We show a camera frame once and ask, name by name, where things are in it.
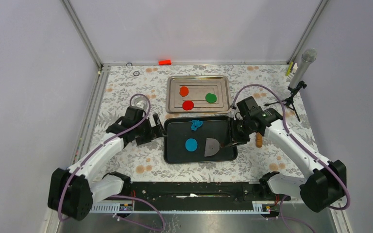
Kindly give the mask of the wooden dough roller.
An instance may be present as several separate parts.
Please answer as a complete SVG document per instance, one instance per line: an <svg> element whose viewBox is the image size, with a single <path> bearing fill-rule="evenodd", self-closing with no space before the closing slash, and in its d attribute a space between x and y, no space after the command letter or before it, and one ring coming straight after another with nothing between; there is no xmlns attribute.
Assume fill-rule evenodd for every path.
<svg viewBox="0 0 373 233"><path fill-rule="evenodd" d="M255 135L255 145L257 148L261 148L263 146L263 136L260 133L256 133Z"/></svg>

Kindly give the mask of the brown handled tool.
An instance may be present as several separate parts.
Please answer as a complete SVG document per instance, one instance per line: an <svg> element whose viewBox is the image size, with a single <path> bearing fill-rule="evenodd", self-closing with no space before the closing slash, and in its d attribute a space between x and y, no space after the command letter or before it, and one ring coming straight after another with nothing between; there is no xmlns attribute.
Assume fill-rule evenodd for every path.
<svg viewBox="0 0 373 233"><path fill-rule="evenodd" d="M234 149L227 147L215 138L207 138L205 141L204 157L215 156L219 151L234 154Z"/></svg>

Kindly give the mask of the black plastic tray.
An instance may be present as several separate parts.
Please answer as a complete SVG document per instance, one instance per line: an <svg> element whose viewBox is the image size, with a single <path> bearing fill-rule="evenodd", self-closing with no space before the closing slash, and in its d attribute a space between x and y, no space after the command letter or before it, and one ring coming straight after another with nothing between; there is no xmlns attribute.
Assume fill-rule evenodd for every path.
<svg viewBox="0 0 373 233"><path fill-rule="evenodd" d="M204 116L204 117L180 117L165 121L164 129L167 136L164 138L164 160L168 164L190 164L199 162L223 162L237 158L237 148L234 154L219 151L215 156L204 157L205 141L207 138L215 138L224 143L228 138L228 116ZM203 125L197 130L191 130L191 121L200 120ZM185 142L194 138L198 142L198 148L189 152L185 148Z"/></svg>

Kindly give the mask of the blue dough scrap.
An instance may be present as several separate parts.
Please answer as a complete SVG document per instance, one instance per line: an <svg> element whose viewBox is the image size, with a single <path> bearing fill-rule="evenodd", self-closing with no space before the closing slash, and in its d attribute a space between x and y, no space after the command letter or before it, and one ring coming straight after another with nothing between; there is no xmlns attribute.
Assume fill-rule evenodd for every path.
<svg viewBox="0 0 373 233"><path fill-rule="evenodd" d="M200 120L192 120L191 123L192 123L191 125L192 131L197 131L203 125L203 122Z"/></svg>

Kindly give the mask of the blue dough piece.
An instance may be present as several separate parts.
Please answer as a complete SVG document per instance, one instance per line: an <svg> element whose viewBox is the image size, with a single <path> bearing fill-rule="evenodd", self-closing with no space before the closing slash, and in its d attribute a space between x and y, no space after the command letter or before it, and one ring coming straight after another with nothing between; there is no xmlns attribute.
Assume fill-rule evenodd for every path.
<svg viewBox="0 0 373 233"><path fill-rule="evenodd" d="M198 148L198 142L194 138L189 138L185 142L185 148L189 152L194 152Z"/></svg>

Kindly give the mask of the small glass bowl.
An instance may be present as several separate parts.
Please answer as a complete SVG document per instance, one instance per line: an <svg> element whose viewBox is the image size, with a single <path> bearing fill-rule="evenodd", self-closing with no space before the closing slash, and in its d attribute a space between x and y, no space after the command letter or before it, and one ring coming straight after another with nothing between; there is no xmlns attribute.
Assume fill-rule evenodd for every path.
<svg viewBox="0 0 373 233"><path fill-rule="evenodd" d="M148 106L149 106L148 101L142 96L135 97L134 100L133 100L133 104L134 104L134 106L136 106L138 108L142 108L144 110L147 110Z"/></svg>

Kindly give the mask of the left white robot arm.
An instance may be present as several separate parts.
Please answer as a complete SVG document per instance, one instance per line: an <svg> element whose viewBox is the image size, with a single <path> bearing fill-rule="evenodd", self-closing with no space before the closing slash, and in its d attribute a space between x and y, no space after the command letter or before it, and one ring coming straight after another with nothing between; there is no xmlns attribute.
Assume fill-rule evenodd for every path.
<svg viewBox="0 0 373 233"><path fill-rule="evenodd" d="M105 131L98 145L78 162L66 169L58 168L51 175L47 206L62 216L83 220L92 206L110 196L124 200L131 194L130 178L117 172L106 174L100 181L94 177L112 157L135 141L138 146L166 136L158 114L151 125L148 110L129 106Z"/></svg>

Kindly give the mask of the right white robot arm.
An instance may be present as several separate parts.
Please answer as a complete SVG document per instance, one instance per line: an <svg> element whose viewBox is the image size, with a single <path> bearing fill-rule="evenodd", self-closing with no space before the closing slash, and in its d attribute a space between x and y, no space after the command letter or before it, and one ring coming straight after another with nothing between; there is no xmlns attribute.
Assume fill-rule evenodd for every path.
<svg viewBox="0 0 373 233"><path fill-rule="evenodd" d="M349 194L346 188L346 166L340 160L330 161L313 150L302 138L287 127L275 109L263 110L253 97L236 104L241 119L229 119L229 136L225 147L235 147L250 141L259 133L280 148L299 168L303 177L269 172L260 178L259 193L271 200L277 194L301 199L318 213Z"/></svg>

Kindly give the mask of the green dough disc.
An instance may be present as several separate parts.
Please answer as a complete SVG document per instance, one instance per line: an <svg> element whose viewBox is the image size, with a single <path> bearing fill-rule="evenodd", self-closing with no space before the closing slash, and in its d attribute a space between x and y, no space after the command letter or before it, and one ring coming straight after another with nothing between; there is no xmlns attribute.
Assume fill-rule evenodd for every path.
<svg viewBox="0 0 373 233"><path fill-rule="evenodd" d="M215 103L217 101L217 96L212 93L207 93L205 96L205 101L208 103Z"/></svg>

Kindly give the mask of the red dough disc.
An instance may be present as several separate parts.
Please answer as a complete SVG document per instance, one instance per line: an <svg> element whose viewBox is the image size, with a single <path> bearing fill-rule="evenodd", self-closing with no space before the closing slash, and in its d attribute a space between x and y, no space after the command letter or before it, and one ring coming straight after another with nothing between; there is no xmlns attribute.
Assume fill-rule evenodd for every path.
<svg viewBox="0 0 373 233"><path fill-rule="evenodd" d="M194 102L191 100L186 100L182 104L182 109L185 111L192 110L194 108Z"/></svg>

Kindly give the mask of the orange dough disc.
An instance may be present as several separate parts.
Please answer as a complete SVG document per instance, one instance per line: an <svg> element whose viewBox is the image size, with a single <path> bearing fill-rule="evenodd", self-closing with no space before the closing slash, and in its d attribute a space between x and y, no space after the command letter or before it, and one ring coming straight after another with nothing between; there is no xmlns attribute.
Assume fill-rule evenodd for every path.
<svg viewBox="0 0 373 233"><path fill-rule="evenodd" d="M181 97L186 97L189 94L189 89L186 86L181 86L179 89L179 95Z"/></svg>

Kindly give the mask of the floral tablecloth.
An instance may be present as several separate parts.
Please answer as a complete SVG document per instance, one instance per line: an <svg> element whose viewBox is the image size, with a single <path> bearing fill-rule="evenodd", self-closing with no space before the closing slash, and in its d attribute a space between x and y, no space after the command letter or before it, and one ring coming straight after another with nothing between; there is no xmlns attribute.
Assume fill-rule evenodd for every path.
<svg viewBox="0 0 373 233"><path fill-rule="evenodd" d="M175 118L166 112L167 83L171 76L222 75L228 78L230 94L243 99L254 97L260 105L269 103L277 111L276 97L289 96L286 65L188 65L188 66L112 66L103 75L103 97L99 100L91 145L97 146L106 128L124 115L130 98L144 94L151 102L152 113L161 121ZM238 147L237 158L229 162L170 165L163 157L162 138L137 146L130 143L101 168L99 180L108 172L119 172L142 182L256 182L270 171L285 175L302 175L296 165L275 144L263 141L257 148L255 139Z"/></svg>

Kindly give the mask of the silver metal tray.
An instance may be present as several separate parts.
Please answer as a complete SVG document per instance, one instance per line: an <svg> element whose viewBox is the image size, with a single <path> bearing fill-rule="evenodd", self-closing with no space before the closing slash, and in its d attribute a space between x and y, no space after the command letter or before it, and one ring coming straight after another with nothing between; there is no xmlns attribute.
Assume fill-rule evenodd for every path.
<svg viewBox="0 0 373 233"><path fill-rule="evenodd" d="M186 97L179 95L181 86L189 89ZM207 93L217 96L215 103L205 101ZM194 102L189 111L182 109L186 100ZM166 111L168 113L228 113L231 111L231 94L229 80L226 76L171 76L167 82Z"/></svg>

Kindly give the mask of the yellow marker pen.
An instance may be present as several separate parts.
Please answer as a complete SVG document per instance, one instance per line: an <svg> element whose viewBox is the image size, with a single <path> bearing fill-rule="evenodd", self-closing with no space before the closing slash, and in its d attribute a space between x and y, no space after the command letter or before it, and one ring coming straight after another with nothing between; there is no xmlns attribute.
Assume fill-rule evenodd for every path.
<svg viewBox="0 0 373 233"><path fill-rule="evenodd" d="M286 71L286 76L288 76L292 72L293 65L294 65L294 62L289 63L288 69Z"/></svg>

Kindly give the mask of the orange block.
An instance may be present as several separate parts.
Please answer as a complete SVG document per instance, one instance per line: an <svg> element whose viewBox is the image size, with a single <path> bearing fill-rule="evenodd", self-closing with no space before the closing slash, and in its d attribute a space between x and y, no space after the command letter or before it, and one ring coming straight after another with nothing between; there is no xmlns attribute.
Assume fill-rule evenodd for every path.
<svg viewBox="0 0 373 233"><path fill-rule="evenodd" d="M171 60L162 60L162 61L158 62L158 65L159 66L170 66L170 65L172 65L172 62L171 62Z"/></svg>

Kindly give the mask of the grey microphone on tripod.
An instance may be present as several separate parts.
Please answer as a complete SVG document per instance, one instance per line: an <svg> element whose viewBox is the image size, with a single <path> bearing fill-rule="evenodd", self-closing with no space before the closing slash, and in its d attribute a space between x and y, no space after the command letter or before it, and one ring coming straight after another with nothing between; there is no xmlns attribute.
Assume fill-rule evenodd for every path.
<svg viewBox="0 0 373 233"><path fill-rule="evenodd" d="M301 56L300 64L294 65L293 71L289 73L289 76L291 77L290 84L288 85L290 96L284 99L282 103L295 113L299 122L301 120L294 105L294 98L301 89L307 87L307 84L302 80L302 78L308 67L316 60L317 54L318 52L315 48L306 49Z"/></svg>

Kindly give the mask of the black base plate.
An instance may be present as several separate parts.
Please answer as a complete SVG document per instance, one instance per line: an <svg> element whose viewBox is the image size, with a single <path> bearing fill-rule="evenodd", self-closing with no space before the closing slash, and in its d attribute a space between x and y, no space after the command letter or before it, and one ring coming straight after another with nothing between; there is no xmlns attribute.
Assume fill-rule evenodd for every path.
<svg viewBox="0 0 373 233"><path fill-rule="evenodd" d="M251 182L130 182L118 197L107 201L131 204L135 213L268 213L267 206L290 201L283 194L265 191Z"/></svg>

